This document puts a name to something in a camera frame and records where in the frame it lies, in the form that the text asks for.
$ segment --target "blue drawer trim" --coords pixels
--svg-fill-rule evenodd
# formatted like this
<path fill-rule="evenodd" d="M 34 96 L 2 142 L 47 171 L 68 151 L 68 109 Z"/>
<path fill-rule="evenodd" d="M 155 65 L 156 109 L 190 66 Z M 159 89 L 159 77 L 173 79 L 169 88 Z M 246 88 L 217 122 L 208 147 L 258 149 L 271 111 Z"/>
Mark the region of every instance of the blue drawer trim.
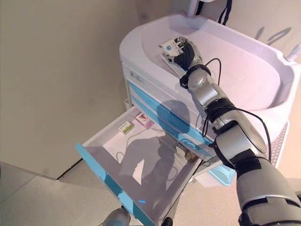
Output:
<path fill-rule="evenodd" d="M 158 103 L 155 99 L 151 98 L 149 95 L 144 93 L 134 84 L 130 83 L 130 87 L 135 91 L 135 93 L 145 102 L 147 105 L 154 110 L 155 112 L 160 110 L 160 117 L 167 121 L 170 125 L 177 128 L 181 133 L 186 133 L 188 136 L 194 138 L 195 140 L 199 141 L 202 144 L 208 145 L 212 143 L 209 139 L 202 137 L 202 135 L 193 127 L 188 125 L 185 121 L 180 119 L 178 116 L 170 112 L 167 108 L 163 105 Z"/>
<path fill-rule="evenodd" d="M 90 169 L 102 180 L 103 183 L 116 195 L 122 205 L 133 214 L 143 225 L 153 226 L 153 222 L 142 212 L 125 191 L 112 179 L 93 156 L 81 145 L 75 145 L 81 157 L 86 161 Z"/>
<path fill-rule="evenodd" d="M 177 130 L 175 130 L 168 123 L 166 123 L 163 120 L 159 120 L 158 116 L 154 112 L 152 112 L 150 109 L 148 109 L 146 106 L 144 106 L 134 96 L 132 96 L 132 99 L 135 101 L 136 104 L 138 104 L 138 106 L 141 108 L 141 110 L 143 110 L 144 113 L 146 113 L 153 121 L 155 121 L 157 124 L 159 124 L 162 127 L 162 129 L 164 131 L 166 131 L 169 135 L 171 135 L 174 139 L 180 141 L 181 143 L 188 145 L 189 147 L 202 153 L 205 156 L 211 156 L 210 154 L 205 152 L 203 149 L 201 149 L 199 146 L 197 146 L 195 143 L 193 143 L 192 141 L 190 141 L 186 137 L 184 137 L 181 133 L 179 133 Z"/>
<path fill-rule="evenodd" d="M 182 143 L 185 143 L 186 145 L 194 148 L 198 152 L 204 154 L 205 156 L 211 156 L 204 150 L 202 150 L 199 146 L 194 144 L 189 139 L 185 138 L 180 132 L 184 132 L 190 137 L 194 138 L 195 140 L 203 143 L 203 144 L 210 144 L 211 141 L 208 140 L 205 137 L 202 137 L 202 135 L 194 128 L 192 128 L 190 125 L 188 125 L 186 122 L 184 122 L 182 119 L 180 119 L 178 116 L 170 112 L 167 108 L 165 108 L 163 105 L 159 104 L 155 99 L 151 98 L 149 95 L 147 95 L 145 92 L 140 90 L 138 87 L 136 87 L 131 82 L 128 82 L 130 84 L 130 87 L 133 89 L 133 91 L 153 110 L 158 111 L 160 110 L 160 117 L 163 118 L 163 120 L 159 120 L 158 116 L 152 112 L 149 108 L 147 108 L 145 105 L 143 105 L 137 98 L 135 98 L 133 95 L 131 98 L 138 104 L 138 106 L 143 110 L 149 117 L 151 117 L 156 123 L 158 123 L 168 134 L 170 134 L 174 139 L 177 139 L 181 141 Z M 215 179 L 217 179 L 220 183 L 222 183 L 225 186 L 228 186 L 233 181 L 235 171 L 225 165 L 219 165 L 213 169 L 210 169 L 208 171 L 210 175 L 212 175 Z"/>

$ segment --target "gray floor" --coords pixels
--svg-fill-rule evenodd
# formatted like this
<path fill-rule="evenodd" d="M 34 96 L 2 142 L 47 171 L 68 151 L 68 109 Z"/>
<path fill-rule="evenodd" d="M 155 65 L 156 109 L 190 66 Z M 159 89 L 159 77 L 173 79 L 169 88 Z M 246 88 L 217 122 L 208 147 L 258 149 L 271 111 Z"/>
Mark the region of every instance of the gray floor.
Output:
<path fill-rule="evenodd" d="M 175 226 L 238 225 L 235 183 L 204 188 L 190 182 L 180 197 Z M 33 177 L 0 203 L 2 226 L 98 226 L 120 204 L 90 171 L 79 163 L 61 181 Z M 132 218 L 131 225 L 139 225 Z"/>

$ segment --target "silver metal arm segment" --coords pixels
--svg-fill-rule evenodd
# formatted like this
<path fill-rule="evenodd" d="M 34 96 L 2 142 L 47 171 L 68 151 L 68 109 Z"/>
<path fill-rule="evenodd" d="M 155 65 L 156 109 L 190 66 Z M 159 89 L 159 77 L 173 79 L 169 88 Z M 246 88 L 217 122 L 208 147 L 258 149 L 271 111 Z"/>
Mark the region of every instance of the silver metal arm segment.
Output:
<path fill-rule="evenodd" d="M 199 53 L 190 62 L 180 61 L 187 59 L 183 54 L 190 44 L 183 41 L 183 53 L 174 57 L 172 63 L 178 62 L 180 66 L 189 63 L 189 68 L 181 66 L 187 72 L 180 84 L 190 89 L 204 107 L 217 135 L 214 141 L 217 156 L 237 172 L 240 225 L 301 225 L 301 202 L 286 179 L 265 158 L 266 146 L 258 131 L 215 84 Z"/>

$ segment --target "black cable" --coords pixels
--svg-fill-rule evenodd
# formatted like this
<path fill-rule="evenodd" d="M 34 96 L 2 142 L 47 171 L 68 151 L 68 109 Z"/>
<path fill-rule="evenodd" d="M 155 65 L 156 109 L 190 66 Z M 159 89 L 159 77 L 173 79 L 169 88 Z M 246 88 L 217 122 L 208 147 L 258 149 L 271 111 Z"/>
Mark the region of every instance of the black cable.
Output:
<path fill-rule="evenodd" d="M 227 1 L 227 12 L 226 12 L 226 15 L 225 15 L 225 18 L 224 18 L 224 22 L 222 23 L 222 25 L 226 25 L 228 19 L 229 19 L 229 14 L 231 12 L 231 9 L 232 9 L 232 0 L 228 0 Z"/>
<path fill-rule="evenodd" d="M 241 108 L 237 108 L 237 107 L 231 107 L 231 106 L 224 106 L 224 107 L 216 107 L 214 110 L 217 110 L 219 108 L 228 108 L 228 109 L 231 109 L 231 110 L 238 110 L 238 111 L 241 111 L 241 112 L 245 112 L 247 114 L 250 114 L 251 116 L 259 119 L 259 121 L 262 123 L 263 127 L 264 127 L 264 130 L 266 132 L 266 135 L 267 135 L 267 140 L 268 140 L 268 146 L 269 146 L 269 162 L 271 162 L 271 159 L 272 159 L 272 145 L 271 145 L 271 139 L 269 137 L 269 131 L 268 131 L 268 128 L 266 126 L 266 124 L 264 123 L 264 121 L 262 120 L 261 117 L 259 117 L 258 115 L 254 114 L 254 113 L 251 113 L 249 111 L 246 111 L 244 109 L 241 109 Z M 204 125 L 203 125 L 203 131 L 202 131 L 202 137 L 205 137 L 206 134 L 207 134 L 207 131 L 208 131 L 208 124 L 209 124 L 209 115 L 206 116 L 205 118 L 205 121 L 204 121 Z"/>
<path fill-rule="evenodd" d="M 251 116 L 254 116 L 255 118 L 259 119 L 259 121 L 261 121 L 263 127 L 264 127 L 264 130 L 265 130 L 265 133 L 267 134 L 267 140 L 268 140 L 268 146 L 269 146 L 269 162 L 271 162 L 272 160 L 272 145 L 271 145 L 271 139 L 269 137 L 269 131 L 268 131 L 268 128 L 267 128 L 267 125 L 264 123 L 264 121 L 262 120 L 261 117 L 259 117 L 258 115 L 256 114 L 253 114 L 251 112 L 248 112 L 244 109 L 240 109 L 240 108 L 236 108 L 236 110 L 239 110 L 241 112 L 245 112 L 247 114 L 250 114 Z"/>
<path fill-rule="evenodd" d="M 197 9 L 196 15 L 200 15 L 201 14 L 203 5 L 204 5 L 203 1 L 198 1 L 198 9 Z"/>
<path fill-rule="evenodd" d="M 224 15 L 224 13 L 226 12 L 225 18 L 224 18 L 224 22 L 222 23 L 222 25 L 226 25 L 228 19 L 229 19 L 229 14 L 230 11 L 232 9 L 232 0 L 227 0 L 227 5 L 225 7 L 225 9 L 222 11 L 219 19 L 218 19 L 218 23 L 221 24 L 222 23 L 222 16 Z"/>
<path fill-rule="evenodd" d="M 217 60 L 220 63 L 220 72 L 218 73 L 218 81 L 217 81 L 217 85 L 220 85 L 221 72 L 222 72 L 222 63 L 221 63 L 221 60 L 219 58 L 213 58 L 212 60 L 209 60 L 209 62 L 207 64 L 205 64 L 205 66 L 207 66 L 208 64 L 210 64 L 214 60 Z"/>

